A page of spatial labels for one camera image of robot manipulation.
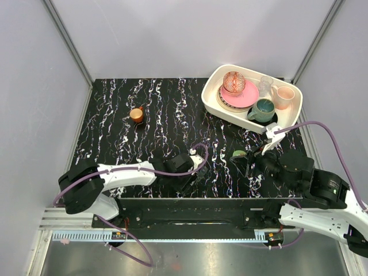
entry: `white wall panel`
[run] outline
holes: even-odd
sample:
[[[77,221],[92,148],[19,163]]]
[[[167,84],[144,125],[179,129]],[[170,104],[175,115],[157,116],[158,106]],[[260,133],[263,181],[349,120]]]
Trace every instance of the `white wall panel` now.
[[[336,136],[364,202],[368,202],[368,1],[345,1],[297,86],[309,120]],[[323,169],[347,180],[327,133],[312,126]],[[368,260],[364,259],[366,271]]]
[[[88,86],[40,0],[0,3],[0,275],[23,275]]]
[[[292,78],[333,0],[53,0],[93,78]]]

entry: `white cable tray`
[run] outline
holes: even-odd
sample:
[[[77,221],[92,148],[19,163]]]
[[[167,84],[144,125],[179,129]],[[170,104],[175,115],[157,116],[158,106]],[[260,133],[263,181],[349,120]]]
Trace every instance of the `white cable tray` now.
[[[53,231],[52,240],[59,242],[69,240],[71,242],[124,242],[125,235],[116,235],[118,231]],[[265,243],[267,242],[264,231],[254,230],[254,239],[140,239],[144,243]]]

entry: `white tray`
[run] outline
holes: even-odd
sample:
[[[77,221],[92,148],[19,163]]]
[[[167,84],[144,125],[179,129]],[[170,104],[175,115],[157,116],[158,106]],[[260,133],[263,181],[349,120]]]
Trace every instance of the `white tray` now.
[[[222,108],[220,104],[217,102],[216,93],[218,92],[219,87],[223,83],[224,75],[230,71],[237,71],[241,73],[246,78],[246,80],[251,81],[257,87],[261,77],[265,76],[265,74],[258,73],[256,71],[249,70],[236,65],[226,64],[220,66],[208,79],[202,91],[202,102],[204,103],[206,110],[209,113],[221,119],[224,119],[225,121],[241,126],[242,128],[249,129],[250,131],[254,131],[256,133],[265,132],[266,131],[265,126],[256,124],[246,119],[249,110],[245,112],[231,112]],[[277,124],[282,128],[287,128],[289,126],[294,125],[297,122],[301,110],[301,105],[303,102],[303,95],[301,94],[298,87],[291,85],[290,83],[283,82],[282,80],[279,79],[273,78],[273,80],[274,80],[273,85],[287,86],[293,89],[295,92],[293,102],[287,109],[284,110],[276,109],[276,114],[278,117]]]

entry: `pink plate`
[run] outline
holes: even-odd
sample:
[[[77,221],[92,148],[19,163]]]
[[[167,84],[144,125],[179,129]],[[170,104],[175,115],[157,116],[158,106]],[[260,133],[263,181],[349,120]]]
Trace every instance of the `pink plate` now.
[[[258,88],[250,81],[246,81],[246,88],[238,96],[231,96],[226,89],[221,87],[221,96],[229,105],[236,108],[247,108],[254,104],[258,99]]]

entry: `metal floor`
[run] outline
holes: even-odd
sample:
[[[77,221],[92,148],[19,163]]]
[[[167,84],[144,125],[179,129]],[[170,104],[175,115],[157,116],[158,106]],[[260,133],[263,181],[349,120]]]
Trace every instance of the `metal floor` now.
[[[288,243],[295,232],[285,234]],[[101,243],[50,244],[42,276],[121,275],[348,275],[338,243],[316,233],[282,250],[245,248],[239,244],[150,243],[146,244],[155,267],[147,268]],[[145,259],[135,243],[121,249]]]

